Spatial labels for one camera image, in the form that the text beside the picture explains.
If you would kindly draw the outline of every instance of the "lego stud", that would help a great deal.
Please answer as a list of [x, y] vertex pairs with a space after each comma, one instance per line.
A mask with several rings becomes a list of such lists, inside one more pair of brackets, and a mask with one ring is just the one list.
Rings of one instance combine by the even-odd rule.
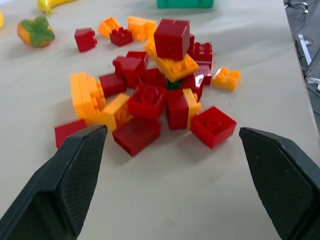
[[154, 105], [155, 96], [153, 95], [152, 92], [144, 92], [141, 95], [141, 102], [143, 104]]
[[216, 131], [219, 130], [220, 128], [220, 121], [218, 118], [215, 118], [214, 116], [211, 116], [208, 118], [208, 120], [206, 121], [206, 128], [212, 132], [215, 133]]

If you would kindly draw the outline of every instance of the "white table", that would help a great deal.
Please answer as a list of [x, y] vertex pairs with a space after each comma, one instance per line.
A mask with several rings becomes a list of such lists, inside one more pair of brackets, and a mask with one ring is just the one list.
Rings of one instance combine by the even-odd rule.
[[211, 41], [215, 73], [242, 72], [234, 93], [206, 88], [205, 110], [218, 107], [238, 122], [226, 143], [209, 150], [187, 131], [168, 130], [131, 159], [112, 135], [106, 139], [96, 190], [79, 240], [279, 240], [253, 185], [239, 128], [294, 140], [318, 165], [318, 132], [281, 0], [215, 0], [213, 9], [157, 9], [156, 0], [77, 0], [54, 8], [56, 40], [32, 49], [17, 23], [39, 14], [36, 0], [0, 6], [0, 216], [31, 175], [55, 152], [54, 127], [76, 119], [71, 73], [111, 73], [112, 60], [144, 43], [121, 48], [97, 37], [78, 53], [76, 28], [97, 29], [114, 16], [159, 21], [188, 19], [199, 42]]

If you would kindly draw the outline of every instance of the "green leaf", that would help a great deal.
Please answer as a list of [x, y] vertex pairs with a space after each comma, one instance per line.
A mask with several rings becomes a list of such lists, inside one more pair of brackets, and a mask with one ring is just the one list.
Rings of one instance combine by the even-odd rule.
[[32, 20], [23, 20], [21, 25], [29, 33], [35, 31], [35, 23]]
[[55, 34], [50, 29], [43, 30], [40, 35], [42, 36], [43, 40], [48, 42], [52, 42], [56, 38]]
[[44, 42], [42, 34], [39, 34], [36, 32], [31, 32], [30, 33], [30, 42], [33, 47], [39, 47]]
[[45, 16], [37, 16], [34, 20], [34, 26], [36, 29], [46, 30], [48, 29], [49, 22]]

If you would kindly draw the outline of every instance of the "floor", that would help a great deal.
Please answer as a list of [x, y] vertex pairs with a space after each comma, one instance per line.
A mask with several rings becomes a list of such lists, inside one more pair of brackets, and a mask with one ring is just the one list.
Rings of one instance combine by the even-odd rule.
[[[309, 41], [313, 42], [308, 46], [311, 58], [320, 48], [320, 0], [293, 0], [292, 3], [305, 2], [308, 4], [309, 13], [293, 8], [286, 8], [289, 25], [292, 35], [303, 34]], [[318, 68], [312, 72], [311, 77], [320, 79], [320, 62]], [[313, 108], [314, 118], [320, 130], [320, 92], [317, 92], [317, 84], [306, 83], [310, 102]]]

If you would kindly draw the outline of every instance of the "textured gripper pad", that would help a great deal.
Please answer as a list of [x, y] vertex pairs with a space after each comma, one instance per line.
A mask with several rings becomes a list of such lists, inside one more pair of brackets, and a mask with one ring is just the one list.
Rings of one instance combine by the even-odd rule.
[[276, 141], [245, 129], [240, 137], [254, 186], [274, 227], [283, 240], [296, 239], [316, 204], [316, 189]]
[[96, 189], [104, 139], [104, 129], [82, 142], [74, 160], [58, 186], [58, 197], [71, 230], [78, 236], [84, 225]]

